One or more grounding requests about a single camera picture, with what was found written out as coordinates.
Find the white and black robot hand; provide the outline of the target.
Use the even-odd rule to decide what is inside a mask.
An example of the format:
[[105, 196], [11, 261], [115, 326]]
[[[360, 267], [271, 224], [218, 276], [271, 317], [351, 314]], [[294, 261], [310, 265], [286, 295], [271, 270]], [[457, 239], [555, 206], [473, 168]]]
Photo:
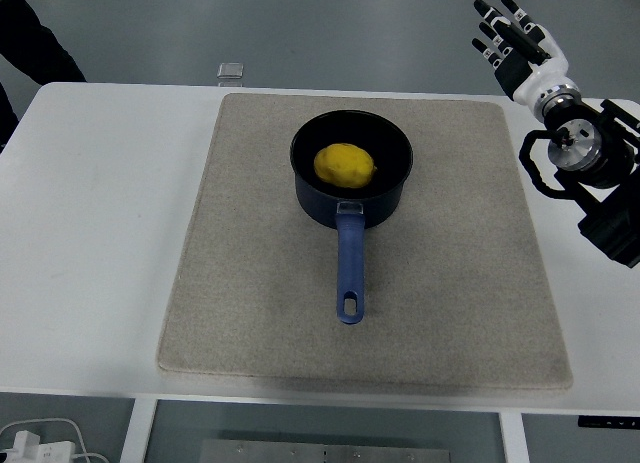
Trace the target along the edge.
[[473, 6], [481, 17], [483, 40], [472, 40], [512, 101], [532, 107], [553, 87], [568, 85], [568, 61], [548, 32], [514, 0], [500, 0], [504, 15], [484, 0]]

